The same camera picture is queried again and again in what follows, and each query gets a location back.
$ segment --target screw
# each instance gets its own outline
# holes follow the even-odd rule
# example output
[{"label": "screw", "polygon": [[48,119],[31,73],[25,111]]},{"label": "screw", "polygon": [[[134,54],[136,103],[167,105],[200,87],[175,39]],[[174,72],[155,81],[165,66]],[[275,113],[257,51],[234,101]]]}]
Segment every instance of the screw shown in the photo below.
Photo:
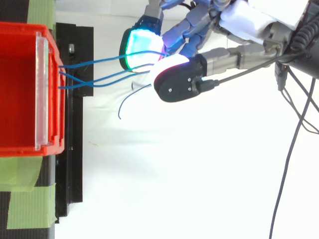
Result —
[{"label": "screw", "polygon": [[69,45],[69,53],[70,54],[74,54],[75,50],[74,50],[74,44],[70,44]]}]

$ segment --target tape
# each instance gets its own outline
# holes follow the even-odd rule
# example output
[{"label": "tape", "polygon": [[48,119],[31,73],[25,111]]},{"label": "tape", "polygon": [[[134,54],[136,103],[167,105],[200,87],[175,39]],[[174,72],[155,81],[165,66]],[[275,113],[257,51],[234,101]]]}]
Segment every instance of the tape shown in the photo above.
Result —
[{"label": "tape", "polygon": [[31,192],[41,165],[42,157],[0,158],[0,192]]},{"label": "tape", "polygon": [[50,228],[55,221],[55,184],[11,193],[7,230]]}]

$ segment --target white surface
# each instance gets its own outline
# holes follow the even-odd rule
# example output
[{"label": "white surface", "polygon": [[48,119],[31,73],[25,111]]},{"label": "white surface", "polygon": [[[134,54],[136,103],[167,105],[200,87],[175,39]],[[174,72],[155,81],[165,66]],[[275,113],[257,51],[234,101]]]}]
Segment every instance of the white surface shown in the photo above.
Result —
[{"label": "white surface", "polygon": [[297,28],[307,4],[308,0],[249,0],[249,5],[276,18],[292,30]]},{"label": "white surface", "polygon": [[[117,55],[124,30],[136,22],[66,13],[57,20],[95,27],[95,59]],[[225,46],[213,34],[204,50]],[[95,78],[120,70],[119,62],[98,64]],[[56,225],[56,239],[268,238],[298,121],[277,91],[273,70],[177,104],[143,90],[125,102],[123,120],[117,110],[131,81],[85,98],[84,202]],[[309,89],[310,78],[297,76]],[[291,78],[287,89],[301,110],[306,98]],[[307,119],[318,125],[312,107]],[[273,239],[319,238],[318,143],[301,130]]]},{"label": "white surface", "polygon": [[[57,0],[57,10],[140,18],[148,2],[148,0]],[[187,8],[177,6],[165,10],[164,16],[165,19],[183,20],[187,13]]]},{"label": "white surface", "polygon": [[221,14],[219,25],[235,36],[263,44],[262,33],[276,19],[264,14],[244,0],[237,0]]}]

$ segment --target black cable bundle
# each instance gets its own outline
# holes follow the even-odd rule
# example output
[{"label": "black cable bundle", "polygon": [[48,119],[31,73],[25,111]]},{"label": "black cable bundle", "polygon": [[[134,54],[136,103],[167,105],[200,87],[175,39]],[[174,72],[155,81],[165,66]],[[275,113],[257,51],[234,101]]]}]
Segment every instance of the black cable bundle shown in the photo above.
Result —
[{"label": "black cable bundle", "polygon": [[319,15],[306,23],[292,39],[290,49],[293,52],[305,51],[313,38],[319,34]]}]

